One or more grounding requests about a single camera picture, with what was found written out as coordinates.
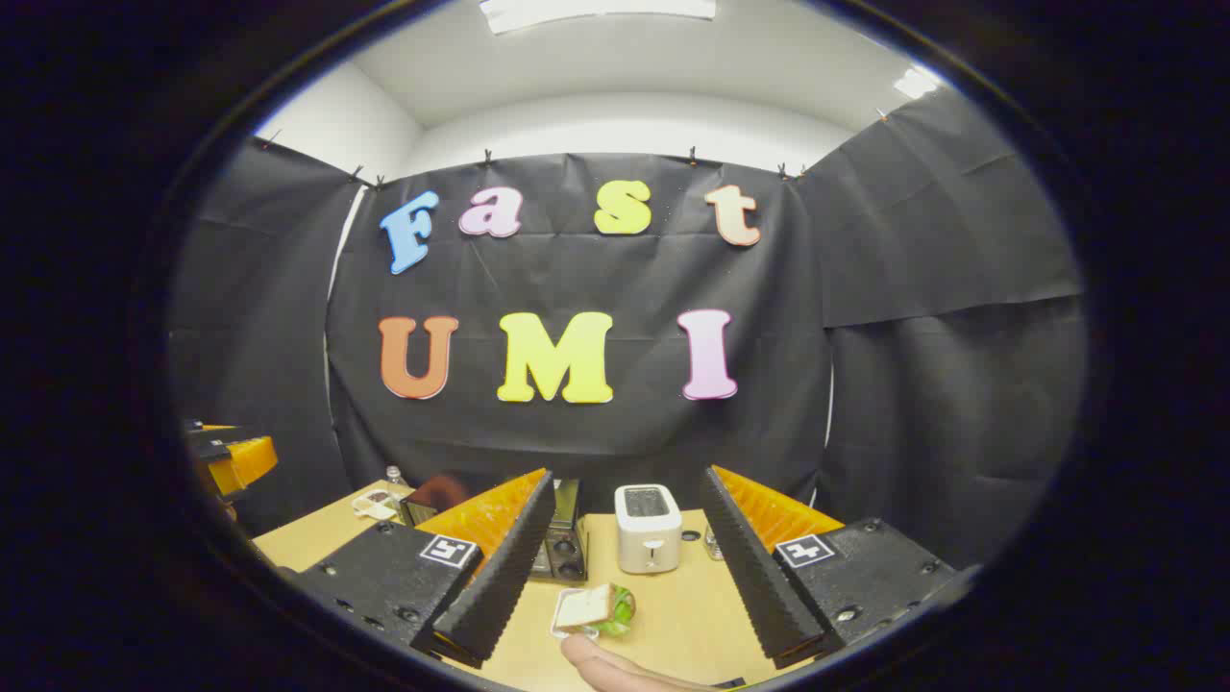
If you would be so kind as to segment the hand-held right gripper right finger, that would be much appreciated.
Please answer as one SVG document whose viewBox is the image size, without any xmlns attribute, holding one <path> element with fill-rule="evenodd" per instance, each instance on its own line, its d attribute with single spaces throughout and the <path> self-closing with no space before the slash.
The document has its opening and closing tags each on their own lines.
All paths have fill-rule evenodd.
<svg viewBox="0 0 1230 692">
<path fill-rule="evenodd" d="M 704 470 L 701 506 L 780 669 L 862 645 L 958 576 L 882 517 L 843 524 L 720 465 Z"/>
</svg>

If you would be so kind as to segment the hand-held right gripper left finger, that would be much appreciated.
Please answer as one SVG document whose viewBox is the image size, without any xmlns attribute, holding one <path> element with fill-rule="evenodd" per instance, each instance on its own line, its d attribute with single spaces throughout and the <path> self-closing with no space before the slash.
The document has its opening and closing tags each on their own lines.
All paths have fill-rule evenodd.
<svg viewBox="0 0 1230 692">
<path fill-rule="evenodd" d="M 483 490 L 429 521 L 380 521 L 288 578 L 387 650 L 476 667 L 494 653 L 556 511 L 554 473 Z"/>
</svg>

